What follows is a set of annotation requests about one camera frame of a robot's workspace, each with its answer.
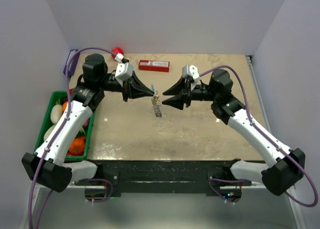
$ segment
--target green basket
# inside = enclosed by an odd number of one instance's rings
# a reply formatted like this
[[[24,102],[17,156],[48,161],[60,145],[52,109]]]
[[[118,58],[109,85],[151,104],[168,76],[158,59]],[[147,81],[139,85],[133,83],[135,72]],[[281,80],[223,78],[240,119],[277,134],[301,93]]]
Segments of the green basket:
[[[48,108],[46,110],[46,113],[45,113],[45,116],[43,119],[41,130],[40,130],[40,133],[38,136],[38,140],[36,141],[34,151],[36,151],[36,149],[38,147],[40,147],[42,143],[44,143],[44,135],[45,135],[46,131],[53,125],[53,123],[50,120],[50,115],[51,115],[52,108],[56,104],[56,101],[61,98],[66,97],[66,96],[67,96],[66,91],[55,91],[52,93]],[[94,119],[95,119],[95,113],[93,113],[90,117],[89,126],[84,129],[85,134],[86,134],[86,140],[85,140],[85,148],[84,148],[83,155],[66,155],[65,160],[67,160],[67,161],[82,161],[87,158]]]

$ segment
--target red box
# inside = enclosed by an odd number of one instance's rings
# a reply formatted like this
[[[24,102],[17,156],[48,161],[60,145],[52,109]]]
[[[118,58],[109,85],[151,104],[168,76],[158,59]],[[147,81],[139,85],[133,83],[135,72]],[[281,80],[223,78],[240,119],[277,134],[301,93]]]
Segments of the red box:
[[[169,72],[170,62],[161,60],[140,60],[138,65],[140,70],[155,71],[155,72]]]

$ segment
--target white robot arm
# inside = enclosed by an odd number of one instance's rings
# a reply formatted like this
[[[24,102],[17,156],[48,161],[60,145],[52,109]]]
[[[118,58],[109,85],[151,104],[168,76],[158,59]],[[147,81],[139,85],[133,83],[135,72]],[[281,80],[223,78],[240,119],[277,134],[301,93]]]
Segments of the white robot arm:
[[[280,142],[252,115],[248,118],[245,105],[231,93],[233,81],[226,70],[214,70],[209,84],[204,84],[202,81],[201,84],[197,84],[198,81],[197,67],[186,65],[182,68],[180,80],[163,93],[165,96],[173,97],[162,101],[162,104],[183,110],[184,105],[186,107],[191,105],[191,101],[212,102],[211,109],[214,115],[241,134],[265,161],[265,163],[253,163],[234,160],[229,168],[233,179],[263,183],[270,192],[279,196],[303,177],[302,172],[279,148],[290,155],[302,168],[305,166],[305,154],[299,148],[292,150]],[[266,137],[276,142],[277,146]]]
[[[78,79],[77,86],[71,95],[70,114],[67,109],[46,141],[36,149],[34,154],[26,153],[22,164],[32,180],[40,162],[46,152],[40,173],[36,182],[56,192],[62,192],[70,182],[91,179],[95,176],[97,166],[90,161],[64,163],[68,149],[92,113],[104,98],[104,91],[120,92],[125,102],[128,99],[152,97],[154,92],[146,87],[136,76],[133,66],[127,59],[122,59],[115,75],[108,73],[108,66],[100,54],[87,56],[83,64],[83,75]],[[58,132],[52,145],[48,144],[54,134]]]

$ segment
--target light gray floor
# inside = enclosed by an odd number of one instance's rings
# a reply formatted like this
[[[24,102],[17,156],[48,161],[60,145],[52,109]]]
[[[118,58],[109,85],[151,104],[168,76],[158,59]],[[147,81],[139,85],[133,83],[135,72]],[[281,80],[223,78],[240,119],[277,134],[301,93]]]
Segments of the light gray floor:
[[[35,206],[38,214],[48,190]],[[91,204],[84,189],[53,192],[40,223],[45,229],[296,229],[287,196],[244,188],[235,205],[204,194],[131,194]]]

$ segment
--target tabletop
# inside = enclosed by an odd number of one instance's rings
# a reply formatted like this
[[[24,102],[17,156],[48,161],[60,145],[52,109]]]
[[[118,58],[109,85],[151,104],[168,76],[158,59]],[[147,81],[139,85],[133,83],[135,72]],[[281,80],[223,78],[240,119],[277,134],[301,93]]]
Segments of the tabletop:
[[[79,57],[70,88],[77,84],[83,73],[86,56]],[[117,62],[102,54],[111,72]],[[162,92],[174,85],[182,75],[185,65],[195,65],[199,74],[219,65],[229,65],[239,74],[248,98],[251,114],[264,125],[262,110],[243,54],[126,54],[137,77],[147,87],[154,85],[160,101],[170,96]],[[139,70],[139,60],[169,61],[169,72]],[[236,77],[232,93],[244,102]],[[210,73],[203,76],[209,83]],[[178,110],[161,105],[162,117],[156,117],[151,97],[122,100],[122,94],[105,92],[105,97],[95,111],[90,150],[91,160],[262,160],[258,152],[235,130],[217,119],[209,101],[192,101],[189,108]]]

